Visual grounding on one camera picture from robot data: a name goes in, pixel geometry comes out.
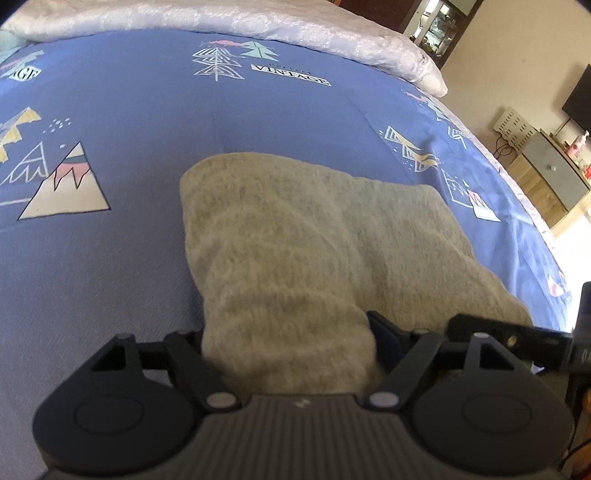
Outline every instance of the dark wooden furniture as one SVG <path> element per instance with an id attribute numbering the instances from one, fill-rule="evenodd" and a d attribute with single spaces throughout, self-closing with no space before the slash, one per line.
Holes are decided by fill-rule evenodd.
<path id="1" fill-rule="evenodd" d="M 391 30 L 403 32 L 421 0 L 340 0 L 335 3 Z"/>

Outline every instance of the television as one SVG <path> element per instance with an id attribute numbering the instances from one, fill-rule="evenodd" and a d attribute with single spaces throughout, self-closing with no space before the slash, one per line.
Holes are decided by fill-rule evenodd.
<path id="1" fill-rule="evenodd" d="M 591 65 L 587 65 L 579 83 L 562 107 L 583 130 L 591 132 Z"/>

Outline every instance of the cabinet drawer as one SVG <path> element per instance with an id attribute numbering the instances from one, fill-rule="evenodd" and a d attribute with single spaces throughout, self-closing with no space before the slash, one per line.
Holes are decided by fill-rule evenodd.
<path id="1" fill-rule="evenodd" d="M 567 210 L 572 210 L 589 187 L 541 133 L 535 134 L 522 150 L 525 158 L 544 177 Z"/>

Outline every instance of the beige towel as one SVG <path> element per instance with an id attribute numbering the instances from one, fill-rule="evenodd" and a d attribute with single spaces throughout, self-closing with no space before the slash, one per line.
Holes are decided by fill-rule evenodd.
<path id="1" fill-rule="evenodd" d="M 531 324 L 429 186 L 240 153 L 199 162 L 180 190 L 203 354 L 240 394 L 376 386 L 367 310 L 403 329 L 442 332 L 457 313 Z"/>

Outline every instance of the ribbed grey surface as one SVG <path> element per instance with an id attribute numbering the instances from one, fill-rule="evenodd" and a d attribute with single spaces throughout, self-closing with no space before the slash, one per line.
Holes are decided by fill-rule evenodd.
<path id="1" fill-rule="evenodd" d="M 350 395 L 254 397 L 210 416 L 175 458 L 126 480 L 467 480 L 485 478 L 425 453 L 400 418 L 358 407 Z M 558 480 L 553 471 L 520 477 Z M 81 480 L 52 473 L 44 480 Z"/>

